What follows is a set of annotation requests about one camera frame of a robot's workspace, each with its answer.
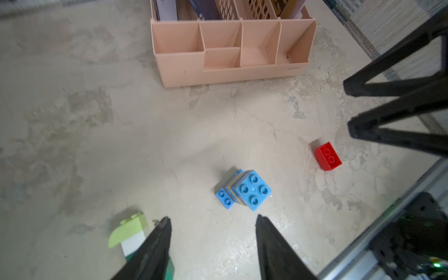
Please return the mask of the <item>long green lego brick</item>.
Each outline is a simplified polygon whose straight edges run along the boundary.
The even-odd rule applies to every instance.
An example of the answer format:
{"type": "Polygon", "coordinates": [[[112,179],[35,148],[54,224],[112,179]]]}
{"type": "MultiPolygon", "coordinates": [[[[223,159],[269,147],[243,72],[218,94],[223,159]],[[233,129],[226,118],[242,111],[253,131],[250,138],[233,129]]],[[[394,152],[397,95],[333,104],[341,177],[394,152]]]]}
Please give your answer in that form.
{"type": "MultiPolygon", "coordinates": [[[[126,262],[129,262],[132,257],[134,256],[135,253],[129,254],[127,256],[125,256],[126,262]]],[[[166,267],[166,275],[164,280],[173,280],[173,277],[175,275],[175,266],[174,263],[171,259],[171,257],[168,258],[168,264],[166,267]]]]}

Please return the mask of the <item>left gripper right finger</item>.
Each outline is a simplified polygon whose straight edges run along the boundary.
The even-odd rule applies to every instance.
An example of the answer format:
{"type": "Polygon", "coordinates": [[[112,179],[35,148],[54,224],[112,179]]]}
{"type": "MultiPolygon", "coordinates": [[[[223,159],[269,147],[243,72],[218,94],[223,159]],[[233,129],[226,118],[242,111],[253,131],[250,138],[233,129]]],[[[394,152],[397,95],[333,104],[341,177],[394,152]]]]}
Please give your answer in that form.
{"type": "Polygon", "coordinates": [[[257,216],[255,233],[263,280],[315,280],[317,278],[267,217],[257,216]]]}

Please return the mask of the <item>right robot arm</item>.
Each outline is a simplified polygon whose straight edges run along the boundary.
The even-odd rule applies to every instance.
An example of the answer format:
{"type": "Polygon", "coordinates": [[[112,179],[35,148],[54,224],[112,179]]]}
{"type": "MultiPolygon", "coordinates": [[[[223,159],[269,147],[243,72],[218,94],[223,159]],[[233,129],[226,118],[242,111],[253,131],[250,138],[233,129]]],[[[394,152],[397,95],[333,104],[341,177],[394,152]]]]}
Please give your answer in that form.
{"type": "MultiPolygon", "coordinates": [[[[353,97],[390,97],[392,101],[361,113],[348,122],[352,138],[408,148],[441,157],[448,155],[446,135],[388,129],[389,123],[446,109],[448,106],[448,10],[436,15],[389,51],[344,81],[353,97]],[[423,49],[435,38],[441,43],[441,68],[420,78],[374,83],[379,73],[423,49]]],[[[448,277],[448,216],[427,192],[417,195],[376,234],[369,248],[394,280],[427,275],[448,277]]]]}

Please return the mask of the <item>red lego brick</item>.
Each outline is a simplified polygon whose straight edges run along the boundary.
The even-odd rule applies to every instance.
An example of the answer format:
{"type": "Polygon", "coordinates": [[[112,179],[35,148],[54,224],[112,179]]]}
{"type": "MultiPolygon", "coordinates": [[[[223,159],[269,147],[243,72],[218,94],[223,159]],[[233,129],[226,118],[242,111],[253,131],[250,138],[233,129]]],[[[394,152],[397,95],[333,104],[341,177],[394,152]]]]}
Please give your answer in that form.
{"type": "Polygon", "coordinates": [[[330,142],[319,146],[315,150],[315,157],[324,171],[334,170],[343,164],[330,142]]]}

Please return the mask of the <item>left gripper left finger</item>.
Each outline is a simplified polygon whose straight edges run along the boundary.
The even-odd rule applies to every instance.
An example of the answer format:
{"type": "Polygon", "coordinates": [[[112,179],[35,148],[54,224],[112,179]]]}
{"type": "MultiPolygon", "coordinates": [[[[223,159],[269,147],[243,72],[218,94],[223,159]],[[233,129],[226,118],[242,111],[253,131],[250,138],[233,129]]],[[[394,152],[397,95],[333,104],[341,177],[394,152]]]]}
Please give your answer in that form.
{"type": "Polygon", "coordinates": [[[112,277],[114,280],[164,280],[169,258],[172,223],[160,220],[134,256],[112,277]]]}

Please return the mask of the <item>medium blue square lego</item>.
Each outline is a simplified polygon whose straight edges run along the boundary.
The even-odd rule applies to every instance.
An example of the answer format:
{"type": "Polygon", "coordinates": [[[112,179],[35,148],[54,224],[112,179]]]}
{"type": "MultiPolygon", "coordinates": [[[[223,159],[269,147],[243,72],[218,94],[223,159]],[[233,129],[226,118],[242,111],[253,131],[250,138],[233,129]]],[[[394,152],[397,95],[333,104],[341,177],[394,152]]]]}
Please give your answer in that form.
{"type": "Polygon", "coordinates": [[[254,212],[272,193],[268,184],[254,170],[245,171],[235,191],[246,206],[254,212]]]}

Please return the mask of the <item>lime green lego brick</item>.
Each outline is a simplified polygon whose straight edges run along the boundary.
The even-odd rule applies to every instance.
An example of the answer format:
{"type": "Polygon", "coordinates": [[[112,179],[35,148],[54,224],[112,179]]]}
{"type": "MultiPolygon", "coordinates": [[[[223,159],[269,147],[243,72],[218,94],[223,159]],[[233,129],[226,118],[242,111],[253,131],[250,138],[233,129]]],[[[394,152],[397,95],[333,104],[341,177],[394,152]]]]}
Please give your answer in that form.
{"type": "Polygon", "coordinates": [[[113,248],[134,235],[143,232],[148,227],[148,221],[144,213],[138,212],[130,218],[122,220],[108,240],[108,247],[113,248]]]}

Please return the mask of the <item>cream square lego brick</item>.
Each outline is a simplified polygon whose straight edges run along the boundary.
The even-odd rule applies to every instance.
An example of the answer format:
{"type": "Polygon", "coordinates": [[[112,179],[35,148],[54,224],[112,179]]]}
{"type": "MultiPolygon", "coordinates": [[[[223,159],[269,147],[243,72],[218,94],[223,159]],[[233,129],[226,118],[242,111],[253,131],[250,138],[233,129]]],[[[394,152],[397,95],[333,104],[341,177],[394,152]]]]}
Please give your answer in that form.
{"type": "Polygon", "coordinates": [[[141,247],[145,242],[145,233],[140,231],[133,236],[129,237],[125,241],[121,242],[121,248],[126,259],[129,259],[133,254],[141,247]]]}

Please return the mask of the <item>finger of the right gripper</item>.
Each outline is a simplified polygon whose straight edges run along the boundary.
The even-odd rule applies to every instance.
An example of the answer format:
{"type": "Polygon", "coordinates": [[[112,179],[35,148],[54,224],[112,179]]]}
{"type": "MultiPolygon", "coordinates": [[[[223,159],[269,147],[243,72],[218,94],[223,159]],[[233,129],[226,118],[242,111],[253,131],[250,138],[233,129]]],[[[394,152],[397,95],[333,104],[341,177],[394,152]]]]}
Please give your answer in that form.
{"type": "Polygon", "coordinates": [[[413,91],[354,117],[348,122],[348,130],[350,136],[357,140],[412,149],[446,158],[447,135],[399,130],[387,128],[386,125],[447,107],[446,93],[434,89],[413,91]]]}
{"type": "Polygon", "coordinates": [[[443,38],[443,47],[448,43],[448,12],[441,10],[389,51],[344,81],[344,91],[349,96],[399,97],[417,94],[429,98],[446,98],[448,94],[448,58],[442,54],[442,69],[428,77],[395,80],[393,82],[370,83],[375,76],[426,47],[437,37],[443,38]]]}

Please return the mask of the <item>long blue lego brick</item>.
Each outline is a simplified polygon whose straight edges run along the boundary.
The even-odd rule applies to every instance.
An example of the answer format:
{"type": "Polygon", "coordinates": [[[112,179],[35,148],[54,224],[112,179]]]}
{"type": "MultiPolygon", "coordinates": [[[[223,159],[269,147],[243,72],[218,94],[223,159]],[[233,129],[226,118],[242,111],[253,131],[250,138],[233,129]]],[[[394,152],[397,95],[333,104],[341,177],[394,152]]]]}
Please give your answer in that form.
{"type": "Polygon", "coordinates": [[[234,204],[232,197],[224,188],[219,189],[215,196],[227,210],[229,210],[234,204]]]}

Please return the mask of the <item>yellow lego brick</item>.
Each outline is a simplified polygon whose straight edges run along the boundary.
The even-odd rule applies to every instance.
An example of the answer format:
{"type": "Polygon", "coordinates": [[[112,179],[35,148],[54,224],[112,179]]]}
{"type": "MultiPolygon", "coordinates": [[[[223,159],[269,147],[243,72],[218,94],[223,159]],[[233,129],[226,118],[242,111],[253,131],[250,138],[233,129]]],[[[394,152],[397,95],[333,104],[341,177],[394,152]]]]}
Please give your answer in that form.
{"type": "Polygon", "coordinates": [[[236,193],[236,185],[239,182],[241,176],[244,175],[244,171],[239,169],[234,175],[231,176],[229,181],[226,183],[224,190],[227,195],[231,198],[234,203],[238,203],[240,205],[246,205],[241,198],[236,193]]]}

